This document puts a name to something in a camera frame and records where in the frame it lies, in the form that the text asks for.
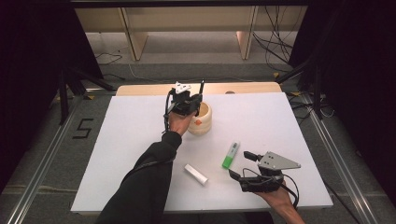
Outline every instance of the white table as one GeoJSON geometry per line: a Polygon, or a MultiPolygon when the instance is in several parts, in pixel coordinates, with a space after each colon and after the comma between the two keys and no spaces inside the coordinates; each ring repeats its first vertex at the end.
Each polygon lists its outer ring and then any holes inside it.
{"type": "MultiPolygon", "coordinates": [[[[165,96],[115,96],[81,181],[72,212],[99,214],[118,189],[123,177],[154,141],[161,139],[165,96]]],[[[243,151],[267,151],[299,162],[302,168],[286,170],[300,190],[300,208],[332,206],[318,169],[283,92],[205,94],[212,106],[213,125],[201,136],[185,133],[174,161],[166,213],[257,211],[269,208],[260,197],[242,192],[221,163],[233,140],[241,142],[231,169],[259,172],[257,163],[243,151]],[[209,178],[205,186],[184,170],[188,163],[209,178]]],[[[288,187],[295,187],[286,178],[288,187]]]]}

